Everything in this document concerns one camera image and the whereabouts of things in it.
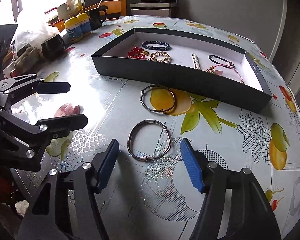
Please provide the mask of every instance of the silver bolt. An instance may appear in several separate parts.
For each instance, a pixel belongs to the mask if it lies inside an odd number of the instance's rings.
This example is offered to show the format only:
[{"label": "silver bolt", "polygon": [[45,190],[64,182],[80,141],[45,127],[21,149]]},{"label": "silver bolt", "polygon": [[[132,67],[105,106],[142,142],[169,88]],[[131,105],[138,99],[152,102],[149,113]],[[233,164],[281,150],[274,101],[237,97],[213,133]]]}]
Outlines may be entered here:
[{"label": "silver bolt", "polygon": [[49,171],[49,175],[53,176],[55,174],[57,174],[57,170],[56,169],[52,169],[52,170]]},{"label": "silver bolt", "polygon": [[82,164],[82,168],[84,168],[85,170],[91,167],[91,163],[84,163]]},{"label": "silver bolt", "polygon": [[29,159],[31,159],[34,156],[34,151],[29,149],[27,150],[26,155]]},{"label": "silver bolt", "polygon": [[45,124],[42,124],[42,125],[40,125],[39,129],[40,129],[41,131],[45,131],[45,130],[48,129],[48,126],[46,126]]},{"label": "silver bolt", "polygon": [[218,164],[215,162],[209,162],[208,166],[213,169],[213,168],[216,168],[218,166]]},{"label": "silver bolt", "polygon": [[243,171],[244,174],[250,174],[251,173],[251,170],[248,169],[248,168],[243,168],[242,171]]}]

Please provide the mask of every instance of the chair backrest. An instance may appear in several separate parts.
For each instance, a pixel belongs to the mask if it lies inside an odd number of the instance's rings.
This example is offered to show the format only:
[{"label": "chair backrest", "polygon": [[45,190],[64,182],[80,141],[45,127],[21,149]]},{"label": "chair backrest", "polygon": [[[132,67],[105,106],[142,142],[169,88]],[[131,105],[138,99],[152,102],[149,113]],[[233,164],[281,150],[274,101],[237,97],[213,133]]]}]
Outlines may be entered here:
[{"label": "chair backrest", "polygon": [[[127,15],[127,1],[126,0],[113,0],[113,1],[104,1],[101,2],[101,5],[108,6],[107,14],[113,14],[113,13],[120,13],[120,16],[126,16]],[[98,3],[85,8],[84,11],[88,11],[94,8],[98,7]]]}]

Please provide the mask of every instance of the black box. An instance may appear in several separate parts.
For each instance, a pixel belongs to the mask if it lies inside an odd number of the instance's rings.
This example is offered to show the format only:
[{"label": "black box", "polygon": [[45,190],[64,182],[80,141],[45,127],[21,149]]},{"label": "black box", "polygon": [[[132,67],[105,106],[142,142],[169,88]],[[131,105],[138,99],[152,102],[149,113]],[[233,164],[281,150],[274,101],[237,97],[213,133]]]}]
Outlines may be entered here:
[{"label": "black box", "polygon": [[[171,50],[167,53],[173,54],[172,62],[127,57],[127,53],[134,46],[141,47],[142,41],[147,40],[169,43]],[[191,53],[198,55],[200,70],[193,67]],[[206,72],[205,70],[211,65],[215,65],[208,59],[209,54],[234,63],[239,62],[235,64],[236,69],[245,84],[240,80],[236,81],[238,76],[231,69],[219,67],[220,70],[228,71],[227,75],[232,75],[236,80]],[[246,50],[195,33],[163,28],[134,28],[96,51],[92,55],[92,60],[100,75],[161,84],[213,98],[255,113],[260,112],[272,98],[265,79]],[[226,64],[217,58],[214,60]]]}]

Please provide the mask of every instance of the yellow and blue container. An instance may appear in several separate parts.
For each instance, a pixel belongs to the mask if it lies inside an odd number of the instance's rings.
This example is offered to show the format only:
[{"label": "yellow and blue container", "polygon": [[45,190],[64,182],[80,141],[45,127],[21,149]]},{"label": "yellow and blue container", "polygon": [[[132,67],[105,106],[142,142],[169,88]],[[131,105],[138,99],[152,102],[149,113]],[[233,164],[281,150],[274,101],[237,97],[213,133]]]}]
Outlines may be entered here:
[{"label": "yellow and blue container", "polygon": [[86,13],[79,13],[77,16],[77,19],[80,23],[80,28],[82,31],[83,36],[86,36],[91,33],[91,27],[89,23],[89,17]]},{"label": "yellow and blue container", "polygon": [[77,17],[72,17],[65,21],[65,28],[68,33],[69,39],[75,43],[83,38],[80,22]]}]

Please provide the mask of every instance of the dark blue beaded bracelet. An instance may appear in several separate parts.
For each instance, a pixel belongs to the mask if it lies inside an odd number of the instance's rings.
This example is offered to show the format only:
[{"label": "dark blue beaded bracelet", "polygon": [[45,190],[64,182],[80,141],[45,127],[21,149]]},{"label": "dark blue beaded bracelet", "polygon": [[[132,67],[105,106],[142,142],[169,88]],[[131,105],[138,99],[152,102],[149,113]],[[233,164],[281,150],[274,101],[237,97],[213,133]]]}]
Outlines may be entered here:
[{"label": "dark blue beaded bracelet", "polygon": [[[148,46],[148,44],[159,44],[159,45],[163,45],[165,47]],[[169,49],[171,49],[170,45],[163,41],[144,41],[142,43],[142,47],[144,47],[145,49],[151,49],[151,50],[169,50]]]}]

